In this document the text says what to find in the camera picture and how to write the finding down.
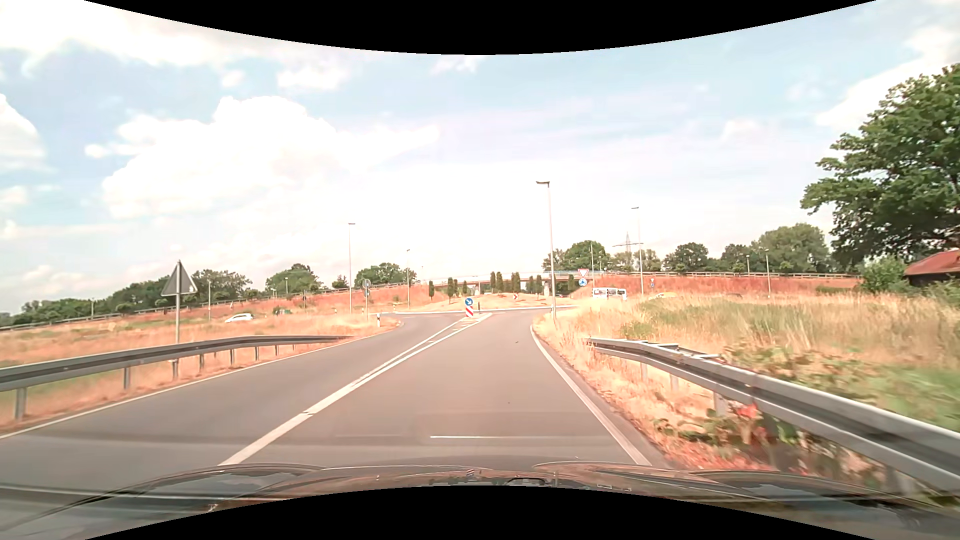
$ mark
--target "white van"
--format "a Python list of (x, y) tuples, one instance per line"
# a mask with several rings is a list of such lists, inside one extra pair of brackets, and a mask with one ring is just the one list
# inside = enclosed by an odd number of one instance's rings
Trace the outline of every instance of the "white van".
[(620, 297), (627, 300), (627, 289), (618, 289), (616, 287), (594, 287), (593, 298), (613, 298)]

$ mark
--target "grass embankment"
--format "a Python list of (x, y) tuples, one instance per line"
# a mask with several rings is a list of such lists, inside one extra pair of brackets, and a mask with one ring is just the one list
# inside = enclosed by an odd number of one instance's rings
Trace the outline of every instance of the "grass embankment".
[[(364, 336), (388, 331), (396, 327), (396, 320), (384, 319), (380, 328), (376, 319), (370, 321), (363, 314), (318, 315), (311, 312), (274, 317), (258, 313), (253, 321), (224, 323), (223, 319), (207, 322), (205, 311), (184, 313), (180, 319), (180, 342), (201, 341), (238, 335), (292, 335), (338, 334)], [(136, 317), (101, 323), (63, 325), (40, 331), (11, 331), (0, 333), (0, 367), (41, 362), (72, 356), (95, 355), (112, 351), (139, 349), (174, 343), (174, 314), (166, 317)], [(329, 347), (332, 344), (284, 346), (275, 354), (273, 347), (260, 349), (260, 361)], [(232, 369), (251, 365), (252, 349), (237, 350)], [(71, 412), (91, 408), (149, 393), (160, 388), (224, 373), (231, 369), (229, 352), (204, 356), (204, 370), (200, 372), (197, 356), (180, 360), (180, 376), (172, 380), (169, 362), (132, 368), (131, 388), (123, 390), (123, 372), (111, 371), (71, 380), (32, 386), (27, 400), (25, 422), (32, 423)], [(13, 427), (14, 391), (0, 392), (0, 430)]]
[[(680, 343), (722, 354), (733, 365), (960, 430), (960, 311), (927, 298), (680, 296), (561, 311), (556, 329), (545, 318), (536, 329), (682, 467), (773, 468), (764, 458), (769, 449), (757, 448), (767, 446), (767, 437), (751, 411), (730, 420), (710, 418), (707, 390), (681, 380), (673, 392), (669, 376), (655, 368), (643, 382), (638, 364), (592, 355), (582, 337)], [(788, 469), (852, 479), (824, 470), (844, 461), (855, 479), (880, 481), (869, 460), (838, 459), (842, 451), (827, 441), (774, 428), (807, 457), (834, 454), (820, 461), (794, 456)]]

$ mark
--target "street lamp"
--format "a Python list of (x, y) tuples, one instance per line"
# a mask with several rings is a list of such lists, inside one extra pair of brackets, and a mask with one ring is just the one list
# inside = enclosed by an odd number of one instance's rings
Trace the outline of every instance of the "street lamp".
[(347, 291), (350, 297), (350, 314), (353, 314), (353, 255), (350, 253), (350, 225), (356, 223), (347, 223)]
[(407, 250), (407, 309), (410, 309), (410, 250)]
[(553, 203), (550, 200), (550, 181), (537, 184), (546, 185), (546, 212), (550, 224), (550, 314), (553, 316), (554, 326), (557, 326), (557, 274), (553, 269)]
[(632, 207), (631, 209), (636, 210), (636, 244), (639, 246), (639, 259), (640, 259), (640, 296), (643, 296), (643, 243), (640, 242), (640, 207)]

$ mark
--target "white car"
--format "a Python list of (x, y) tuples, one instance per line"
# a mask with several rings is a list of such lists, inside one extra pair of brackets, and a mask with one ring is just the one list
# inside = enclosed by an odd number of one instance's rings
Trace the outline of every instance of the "white car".
[(236, 315), (233, 315), (232, 317), (230, 317), (229, 319), (227, 319), (227, 320), (224, 321), (224, 322), (226, 322), (226, 323), (236, 323), (236, 322), (239, 322), (239, 321), (252, 321), (252, 320), (253, 320), (253, 314), (252, 314), (252, 313), (237, 313)]

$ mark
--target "red roof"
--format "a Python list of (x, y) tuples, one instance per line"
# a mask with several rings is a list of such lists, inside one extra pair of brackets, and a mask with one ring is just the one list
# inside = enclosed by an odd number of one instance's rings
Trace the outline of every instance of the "red roof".
[(960, 250), (949, 250), (922, 258), (906, 267), (904, 276), (922, 276), (924, 274), (960, 274)]

